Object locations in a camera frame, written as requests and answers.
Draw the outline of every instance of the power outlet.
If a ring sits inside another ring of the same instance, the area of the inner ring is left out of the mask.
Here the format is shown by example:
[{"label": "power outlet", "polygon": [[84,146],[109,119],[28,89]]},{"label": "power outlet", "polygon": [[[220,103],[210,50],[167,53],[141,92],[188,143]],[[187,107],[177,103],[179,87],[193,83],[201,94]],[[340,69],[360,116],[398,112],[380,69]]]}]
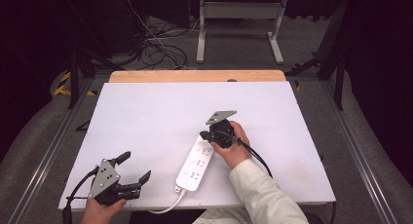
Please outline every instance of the power outlet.
[{"label": "power outlet", "polygon": [[196,191],[213,152],[212,146],[199,136],[176,178],[176,185],[187,191]]}]

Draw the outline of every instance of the power strip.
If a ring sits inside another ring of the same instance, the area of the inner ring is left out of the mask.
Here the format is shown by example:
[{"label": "power strip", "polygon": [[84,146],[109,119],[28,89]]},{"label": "power strip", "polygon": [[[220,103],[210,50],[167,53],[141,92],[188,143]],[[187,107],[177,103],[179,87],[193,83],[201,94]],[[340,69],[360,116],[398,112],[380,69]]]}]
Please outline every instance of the power strip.
[{"label": "power strip", "polygon": [[196,191],[206,172],[213,152],[212,146],[198,136],[185,164],[176,178],[176,185],[187,191]]}]

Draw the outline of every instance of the white jacket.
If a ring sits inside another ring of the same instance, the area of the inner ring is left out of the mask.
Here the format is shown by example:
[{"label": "white jacket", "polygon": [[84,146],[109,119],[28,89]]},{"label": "white jacket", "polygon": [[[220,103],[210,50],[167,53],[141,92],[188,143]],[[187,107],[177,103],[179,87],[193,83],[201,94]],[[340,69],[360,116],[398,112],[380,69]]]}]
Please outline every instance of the white jacket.
[{"label": "white jacket", "polygon": [[254,161],[237,165],[230,180],[245,207],[209,208],[194,224],[308,223],[300,207]]}]

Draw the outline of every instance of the gray floor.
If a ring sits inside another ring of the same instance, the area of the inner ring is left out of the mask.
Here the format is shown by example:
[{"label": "gray floor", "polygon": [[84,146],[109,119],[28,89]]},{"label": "gray floor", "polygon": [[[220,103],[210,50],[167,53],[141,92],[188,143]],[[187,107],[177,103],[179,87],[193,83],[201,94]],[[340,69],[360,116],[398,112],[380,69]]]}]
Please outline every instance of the gray floor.
[{"label": "gray floor", "polygon": [[[237,27],[226,22],[214,22],[206,30],[205,63],[197,64],[197,33],[184,38],[162,40],[175,45],[188,56],[189,67],[196,69],[280,69],[288,71],[294,63],[305,62],[312,58],[311,52],[317,50],[320,39],[328,25],[328,20],[312,22],[309,19],[284,19],[279,35],[279,44],[284,57],[284,65],[276,65],[270,45],[266,39],[267,31],[273,23],[269,20],[253,20],[246,27]],[[141,67],[134,62],[128,69]],[[156,69],[170,68],[164,61]],[[339,121],[335,107],[330,103],[330,82],[319,82],[315,78],[317,69],[309,69],[298,77],[301,91],[294,89],[312,138],[324,157],[326,172],[337,198],[335,222],[340,223],[413,223],[413,191],[389,160],[380,143],[366,123],[351,93],[351,84],[346,76],[343,97],[344,111],[341,116],[350,126],[357,147],[373,171],[373,178],[381,188],[384,201],[377,204],[375,191],[370,190],[368,177],[357,165],[352,153],[351,143]],[[62,74],[56,77],[51,92],[56,88]],[[99,71],[95,79],[82,79],[81,84],[92,82],[89,90],[99,91],[109,78],[108,71]],[[42,163],[44,155],[50,154],[50,145],[58,142],[56,159],[43,176],[44,181],[38,190],[32,192],[32,203],[28,203],[20,218],[19,211],[13,220],[19,223],[61,223],[61,213],[57,204],[68,176],[76,159],[85,133],[75,131],[88,121],[94,112],[97,96],[85,96],[77,111],[67,111],[70,97],[56,95],[54,99],[33,117],[19,134],[8,155],[0,166],[0,223],[7,223],[12,217],[20,198],[26,191],[33,174]],[[67,134],[56,133],[61,123],[71,116]],[[394,216],[381,215],[380,205],[387,204]],[[305,211],[316,213],[324,223],[328,223],[332,205],[302,205]],[[73,223],[79,223],[82,213],[74,213]],[[112,223],[128,223],[128,212],[116,216]]]}]

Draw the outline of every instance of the person's right hand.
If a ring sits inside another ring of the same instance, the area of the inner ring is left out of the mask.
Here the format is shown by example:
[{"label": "person's right hand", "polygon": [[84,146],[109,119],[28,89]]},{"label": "person's right hand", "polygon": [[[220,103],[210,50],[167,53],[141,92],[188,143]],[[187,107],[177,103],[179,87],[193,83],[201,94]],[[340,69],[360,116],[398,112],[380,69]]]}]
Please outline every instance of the person's right hand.
[{"label": "person's right hand", "polygon": [[[230,121],[231,126],[234,128],[234,133],[238,136],[244,143],[249,145],[249,140],[246,137],[245,131],[241,125],[237,122]],[[229,148],[221,148],[217,143],[211,142],[213,149],[218,153],[228,164],[230,168],[236,167],[238,164],[246,159],[252,158],[251,154],[242,145],[234,143]]]}]

